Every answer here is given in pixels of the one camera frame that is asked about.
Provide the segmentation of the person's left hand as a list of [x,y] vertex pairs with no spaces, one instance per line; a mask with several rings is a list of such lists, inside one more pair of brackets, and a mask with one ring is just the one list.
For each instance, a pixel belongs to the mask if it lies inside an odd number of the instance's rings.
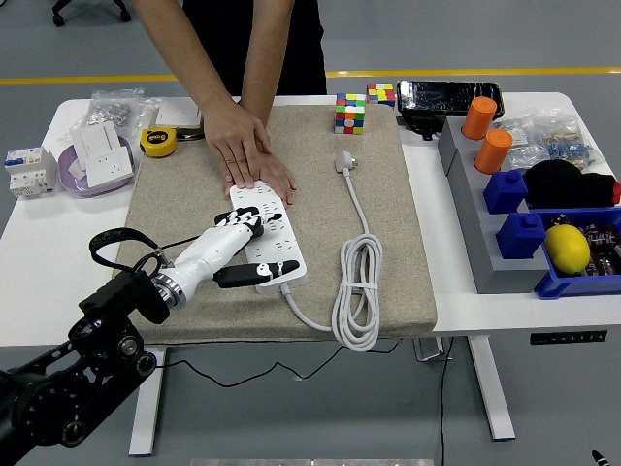
[[293,204],[296,182],[290,170],[277,156],[263,151],[258,153],[258,179],[273,189],[285,207]]

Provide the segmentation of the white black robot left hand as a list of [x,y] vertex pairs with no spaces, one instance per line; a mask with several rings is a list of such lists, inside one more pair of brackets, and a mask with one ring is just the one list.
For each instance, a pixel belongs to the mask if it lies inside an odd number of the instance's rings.
[[168,307],[179,310],[202,282],[221,288],[254,285],[268,295],[284,283],[299,286],[306,279],[306,263],[286,215],[251,206],[218,215],[214,227],[152,281]]

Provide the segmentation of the person's right hand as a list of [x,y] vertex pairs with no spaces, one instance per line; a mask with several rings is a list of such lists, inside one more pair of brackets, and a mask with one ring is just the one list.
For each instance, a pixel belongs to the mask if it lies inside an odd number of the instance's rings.
[[252,188],[258,170],[257,143],[270,147],[263,123],[230,96],[216,96],[199,104],[207,144],[229,186]]

